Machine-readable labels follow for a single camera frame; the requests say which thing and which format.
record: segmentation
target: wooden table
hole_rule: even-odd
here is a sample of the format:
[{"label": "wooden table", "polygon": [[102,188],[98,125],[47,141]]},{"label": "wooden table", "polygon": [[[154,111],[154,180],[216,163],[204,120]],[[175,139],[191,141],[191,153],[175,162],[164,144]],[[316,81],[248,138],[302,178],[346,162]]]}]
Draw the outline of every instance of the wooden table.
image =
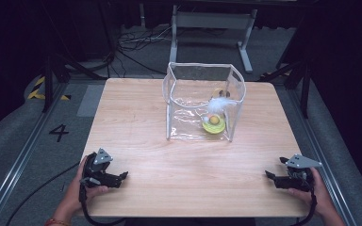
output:
[{"label": "wooden table", "polygon": [[275,89],[268,83],[246,87],[233,142],[167,140],[162,80],[108,79],[84,155],[103,148],[114,158],[107,172],[129,174],[119,189],[90,203],[90,214],[305,216],[305,205],[265,175],[286,175],[279,157],[300,153]]}]

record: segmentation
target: yellow object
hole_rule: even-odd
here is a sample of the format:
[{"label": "yellow object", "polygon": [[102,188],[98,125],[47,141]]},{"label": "yellow object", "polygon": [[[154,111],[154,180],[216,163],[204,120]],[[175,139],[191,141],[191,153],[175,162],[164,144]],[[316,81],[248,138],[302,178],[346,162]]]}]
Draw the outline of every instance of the yellow object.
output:
[{"label": "yellow object", "polygon": [[218,116],[212,116],[212,117],[210,117],[209,120],[210,120],[210,123],[212,123],[214,125],[216,125],[220,122],[220,118]]},{"label": "yellow object", "polygon": [[213,91],[213,93],[211,94],[211,97],[213,98],[213,97],[219,97],[219,96],[221,96],[220,95],[220,92],[221,91],[224,91],[222,88],[216,88],[216,89],[214,89],[214,91]]},{"label": "yellow object", "polygon": [[222,118],[218,118],[219,122],[217,124],[212,124],[210,122],[203,122],[204,129],[210,134],[219,134],[225,129],[225,121]]}]

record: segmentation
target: hand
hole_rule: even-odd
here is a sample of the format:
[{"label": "hand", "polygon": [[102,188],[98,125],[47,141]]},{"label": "hand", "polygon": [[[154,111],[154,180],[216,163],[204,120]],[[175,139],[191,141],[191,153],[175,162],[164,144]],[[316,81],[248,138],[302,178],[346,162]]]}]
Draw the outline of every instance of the hand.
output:
[{"label": "hand", "polygon": [[[67,188],[66,194],[63,200],[60,202],[55,214],[52,218],[57,220],[62,220],[65,222],[70,222],[72,220],[73,214],[81,209],[81,203],[78,200],[79,189],[80,189],[80,180],[82,179],[82,171],[84,169],[85,162],[87,157],[85,156],[77,170],[76,176],[73,178],[69,187]],[[91,199],[99,194],[104,194],[108,192],[107,186],[96,186],[96,187],[86,187],[87,190],[87,202],[90,202]]]},{"label": "hand", "polygon": [[[322,218],[324,225],[345,225],[342,218],[337,212],[334,204],[331,201],[330,194],[328,193],[327,188],[325,187],[324,181],[322,180],[319,172],[315,168],[310,168],[313,173],[314,178],[314,194],[317,198],[317,205],[315,214]],[[304,201],[308,206],[311,204],[311,194],[310,192],[304,192],[298,189],[289,188],[288,192]]]}]

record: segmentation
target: transparent plastic container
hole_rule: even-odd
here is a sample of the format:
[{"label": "transparent plastic container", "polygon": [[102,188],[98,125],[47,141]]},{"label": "transparent plastic container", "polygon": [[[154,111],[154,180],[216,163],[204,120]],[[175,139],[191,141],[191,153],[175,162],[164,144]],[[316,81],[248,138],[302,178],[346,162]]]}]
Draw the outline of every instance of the transparent plastic container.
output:
[{"label": "transparent plastic container", "polygon": [[246,88],[231,64],[169,63],[167,139],[232,141]]}]

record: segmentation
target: black cable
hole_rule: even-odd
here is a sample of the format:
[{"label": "black cable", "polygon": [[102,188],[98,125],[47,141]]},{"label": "black cable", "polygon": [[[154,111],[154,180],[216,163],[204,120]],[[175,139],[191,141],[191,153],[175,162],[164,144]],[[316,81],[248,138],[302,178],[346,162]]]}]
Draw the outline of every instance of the black cable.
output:
[{"label": "black cable", "polygon": [[117,71],[113,68],[113,65],[110,64],[111,69],[117,74],[117,77],[120,77],[120,75],[117,73]]},{"label": "black cable", "polygon": [[[83,189],[85,191],[85,187],[83,185],[80,185],[80,191],[83,190]],[[117,220],[115,220],[113,222],[109,222],[109,223],[97,222],[97,221],[93,220],[90,217],[90,215],[88,214],[86,200],[82,199],[82,200],[80,200],[80,202],[81,202],[81,206],[82,206],[82,211],[84,212],[85,219],[92,225],[95,225],[95,226],[112,226],[112,225],[116,225],[116,224],[119,224],[119,223],[125,221],[125,218],[120,218],[120,219],[117,219]]]},{"label": "black cable", "polygon": [[110,78],[110,71],[108,69],[108,64],[107,64],[107,78]]},{"label": "black cable", "polygon": [[308,186],[310,187],[310,194],[311,194],[311,204],[310,204],[310,211],[308,212],[308,215],[306,218],[304,218],[302,221],[300,222],[296,222],[295,224],[292,224],[291,226],[301,226],[301,225],[305,225],[308,221],[310,221],[311,218],[313,218],[314,216],[314,211],[316,210],[316,205],[317,205],[317,198],[316,195],[314,194],[314,186],[311,186],[306,180],[302,179],[302,181]]},{"label": "black cable", "polygon": [[148,70],[150,70],[150,71],[152,71],[152,72],[161,73],[161,74],[166,74],[166,73],[164,73],[164,72],[160,72],[160,71],[158,71],[158,70],[151,69],[151,68],[149,68],[149,67],[147,67],[147,66],[145,66],[145,65],[143,65],[143,64],[141,64],[141,63],[139,63],[137,60],[133,59],[132,57],[130,57],[130,56],[128,56],[128,55],[126,55],[126,54],[125,54],[125,53],[123,53],[123,51],[121,51],[121,50],[119,50],[119,53],[121,53],[123,56],[125,56],[125,57],[127,57],[127,58],[131,59],[132,61],[136,62],[137,64],[141,65],[142,67],[144,67],[144,68],[146,68],[146,69],[148,69]]},{"label": "black cable", "polygon": [[[123,52],[141,50],[141,49],[145,48],[146,46],[148,46],[149,44],[157,43],[162,40],[165,40],[167,35],[170,33],[170,31],[171,31],[170,27],[168,27],[164,30],[157,31],[156,33],[154,33],[154,30],[151,30],[150,35],[148,35],[148,36],[144,36],[147,33],[147,31],[144,31],[138,37],[136,37],[134,33],[125,33],[119,37],[118,48],[120,47],[120,49]],[[125,46],[128,44],[133,44],[134,46],[133,47]]]},{"label": "black cable", "polygon": [[[93,155],[91,155],[91,154],[87,157],[86,164],[89,163],[91,157],[93,157]],[[82,178],[86,178],[86,167],[85,166],[82,169]],[[97,221],[93,220],[91,218],[90,214],[88,213],[88,209],[87,209],[87,189],[86,189],[86,185],[84,183],[82,183],[81,181],[80,181],[80,189],[79,189],[79,193],[78,193],[78,200],[81,202],[81,207],[82,207],[82,211],[84,213],[85,219],[92,225],[112,226],[112,225],[119,224],[119,223],[121,223],[121,222],[123,222],[125,220],[125,218],[120,218],[120,219],[114,220],[113,222],[109,222],[109,223],[102,223],[102,222],[97,222]]]},{"label": "black cable", "polygon": [[64,170],[63,172],[59,173],[58,175],[52,177],[51,179],[49,179],[47,182],[43,183],[41,186],[39,186],[37,189],[35,189],[31,194],[29,194],[17,207],[16,209],[13,211],[13,213],[11,214],[10,218],[8,219],[6,225],[9,226],[11,220],[14,218],[14,216],[16,215],[16,213],[20,210],[20,208],[25,204],[25,202],[27,202],[35,193],[37,193],[37,191],[39,191],[41,188],[43,188],[44,186],[48,185],[49,183],[51,183],[53,180],[57,179],[59,176],[63,175],[64,173],[68,172],[69,170],[79,166],[80,162],[75,163],[74,165],[72,165],[71,167],[67,168],[66,170]]},{"label": "black cable", "polygon": [[120,64],[122,65],[122,69],[123,69],[123,71],[124,71],[124,73],[123,73],[123,78],[125,78],[125,74],[127,73],[127,70],[125,69],[122,60],[121,60],[118,56],[116,56],[116,55],[115,55],[115,57],[116,57],[117,59],[119,59]]},{"label": "black cable", "polygon": [[[54,23],[54,21],[52,20],[52,17],[51,17],[51,15],[49,14],[49,12],[48,12],[45,4],[43,3],[42,0],[40,0],[40,3],[41,3],[41,5],[42,5],[42,8],[43,8],[43,11],[44,11],[45,15],[48,17],[50,24],[54,27],[55,32],[57,33],[58,38],[60,39],[60,41],[61,41],[64,49],[65,49],[66,52],[67,52],[67,54],[69,55],[69,57],[70,57],[73,61],[76,62],[77,60],[75,60],[75,58],[73,57],[73,55],[70,53],[69,48],[67,47],[67,45],[66,45],[64,39],[62,38],[60,32],[58,32],[58,28],[55,26],[55,23]],[[99,12],[100,12],[100,14],[101,14],[101,19],[102,19],[103,26],[106,27],[105,20],[102,18],[102,13],[103,13],[103,12],[102,12],[101,6],[99,5],[98,8],[99,8]],[[111,46],[111,43],[110,43],[110,40],[109,40],[108,33],[107,33],[107,30],[106,30],[106,29],[105,29],[105,32],[106,32],[105,34],[107,35],[107,44],[108,44],[108,47],[109,47],[110,51],[112,51],[113,47]],[[95,66],[95,67],[92,67],[92,68],[88,68],[88,70],[94,72],[94,71],[97,71],[97,70],[99,70],[99,69],[103,69],[103,68],[105,68],[105,67],[107,66],[107,64],[110,63],[110,62],[109,62],[109,61],[104,61],[104,63],[103,63],[102,65],[98,65],[98,66]],[[68,72],[70,72],[70,73],[82,73],[82,72],[80,72],[80,71],[77,70],[77,69],[68,69],[68,68],[66,68],[66,70],[67,70]]]}]

